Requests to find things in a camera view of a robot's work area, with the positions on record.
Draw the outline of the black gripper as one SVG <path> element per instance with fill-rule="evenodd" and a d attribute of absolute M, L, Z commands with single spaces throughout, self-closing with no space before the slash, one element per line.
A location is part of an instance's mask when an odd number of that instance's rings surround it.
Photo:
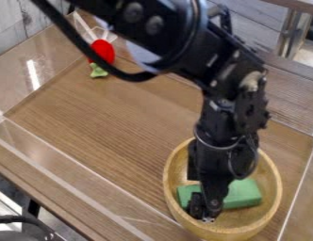
<path fill-rule="evenodd" d="M 259 135 L 234 137 L 218 144 L 199 128 L 188 144 L 187 179 L 199 181 L 200 192 L 194 192 L 188 214 L 196 220 L 217 219 L 230 184 L 249 177 L 259 163 Z"/>

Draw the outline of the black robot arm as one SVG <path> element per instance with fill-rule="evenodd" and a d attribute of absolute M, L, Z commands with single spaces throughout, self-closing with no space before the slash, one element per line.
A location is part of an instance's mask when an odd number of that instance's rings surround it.
<path fill-rule="evenodd" d="M 217 219 L 230 184 L 259 163 L 259 131 L 270 119 L 265 63 L 234 34 L 230 10 L 207 0 L 68 0 L 129 42 L 141 72 L 128 73 L 99 54 L 49 0 L 32 0 L 82 54 L 117 78 L 140 83 L 163 73 L 188 79 L 203 104 L 188 143 L 187 176 L 200 190 L 188 201 L 195 219 Z"/>

